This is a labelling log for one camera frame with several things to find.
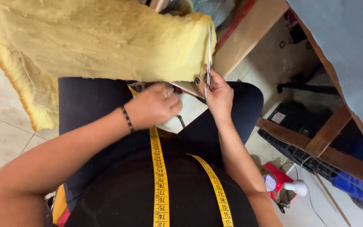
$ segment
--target hand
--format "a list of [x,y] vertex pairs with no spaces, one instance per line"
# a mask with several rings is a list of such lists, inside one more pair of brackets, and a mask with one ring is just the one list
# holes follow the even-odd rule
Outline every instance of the hand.
[[164,83],[150,86],[124,105],[135,130],[147,129],[168,121],[176,116],[182,107],[179,96]]
[[[231,120],[233,89],[215,70],[211,69],[210,75],[213,80],[207,90],[207,106],[215,122]],[[205,81],[200,80],[198,86],[200,93],[205,96]]]

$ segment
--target person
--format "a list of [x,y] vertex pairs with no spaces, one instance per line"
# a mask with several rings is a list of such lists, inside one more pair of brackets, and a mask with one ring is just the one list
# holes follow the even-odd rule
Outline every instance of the person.
[[[218,177],[235,227],[282,226],[244,145],[263,95],[254,85],[226,82],[214,70],[210,75],[208,110],[180,133],[160,138],[170,225],[223,226],[209,176],[189,153],[204,159]],[[196,82],[203,94],[205,82]],[[63,183],[71,213],[66,227],[153,226],[148,129],[181,111],[178,95],[164,83],[134,98],[122,80],[59,78],[58,83],[60,136],[0,168],[0,226],[43,226],[44,196]]]

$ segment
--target light blue fabric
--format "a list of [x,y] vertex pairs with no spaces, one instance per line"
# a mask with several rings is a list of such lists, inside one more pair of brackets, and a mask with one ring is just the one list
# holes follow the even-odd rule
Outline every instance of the light blue fabric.
[[344,98],[363,122],[363,0],[287,0],[337,73]]

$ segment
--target left hand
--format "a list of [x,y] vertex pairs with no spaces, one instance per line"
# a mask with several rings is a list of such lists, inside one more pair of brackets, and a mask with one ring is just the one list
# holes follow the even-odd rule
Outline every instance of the left hand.
[[168,121],[182,109],[179,96],[165,83],[157,83],[124,105],[135,130],[150,128]]

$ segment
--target black beaded bracelet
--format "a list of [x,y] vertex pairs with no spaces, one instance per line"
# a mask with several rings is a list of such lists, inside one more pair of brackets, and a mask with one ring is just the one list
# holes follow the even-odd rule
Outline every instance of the black beaded bracelet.
[[127,120],[128,127],[130,128],[131,133],[135,132],[134,127],[131,124],[130,118],[128,117],[127,111],[125,111],[124,109],[124,105],[121,105],[120,108],[123,111],[125,119]]

